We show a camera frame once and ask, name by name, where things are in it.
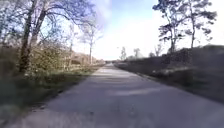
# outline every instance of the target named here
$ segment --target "grass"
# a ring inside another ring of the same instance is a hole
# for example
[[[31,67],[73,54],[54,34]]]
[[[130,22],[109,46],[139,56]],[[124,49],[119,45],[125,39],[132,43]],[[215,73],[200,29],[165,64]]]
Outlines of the grass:
[[[0,127],[28,108],[38,107],[76,85],[98,68],[85,67],[51,75],[0,78]]]

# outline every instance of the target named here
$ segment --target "sky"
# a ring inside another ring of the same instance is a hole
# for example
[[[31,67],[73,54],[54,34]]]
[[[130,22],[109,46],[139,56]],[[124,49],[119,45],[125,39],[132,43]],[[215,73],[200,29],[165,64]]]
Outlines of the sky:
[[[212,9],[218,12],[218,20],[212,27],[213,40],[211,44],[224,43],[224,29],[222,29],[224,11],[220,0],[211,0]],[[94,0],[97,9],[99,23],[103,25],[103,38],[96,42],[93,48],[93,56],[98,59],[119,59],[122,47],[126,48],[127,55],[133,55],[133,50],[139,48],[143,56],[148,57],[154,52],[159,43],[158,28],[164,22],[159,12],[152,10],[157,0]],[[170,47],[169,43],[163,44],[164,53]],[[178,48],[190,47],[190,43],[182,41]],[[87,45],[75,44],[75,51],[89,52]]]

